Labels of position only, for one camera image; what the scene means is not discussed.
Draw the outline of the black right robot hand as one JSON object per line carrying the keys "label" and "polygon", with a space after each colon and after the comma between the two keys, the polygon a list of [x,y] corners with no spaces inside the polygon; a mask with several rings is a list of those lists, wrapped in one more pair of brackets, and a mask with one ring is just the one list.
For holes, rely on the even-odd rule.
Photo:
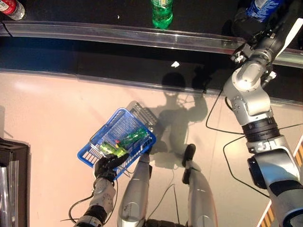
{"label": "black right robot hand", "polygon": [[235,55],[251,55],[257,49],[277,57],[292,42],[303,25],[301,0],[241,0],[232,21],[232,33],[246,43]]}

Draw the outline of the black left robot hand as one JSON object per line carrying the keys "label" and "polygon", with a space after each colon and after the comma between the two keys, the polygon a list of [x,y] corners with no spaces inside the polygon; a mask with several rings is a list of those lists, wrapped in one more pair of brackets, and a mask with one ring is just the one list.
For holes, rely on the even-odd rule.
{"label": "black left robot hand", "polygon": [[102,157],[97,161],[94,168],[94,175],[96,179],[103,178],[111,183],[114,182],[114,179],[117,176],[116,168],[122,165],[129,157],[129,154],[126,153],[120,157],[115,154],[109,154],[105,157]]}

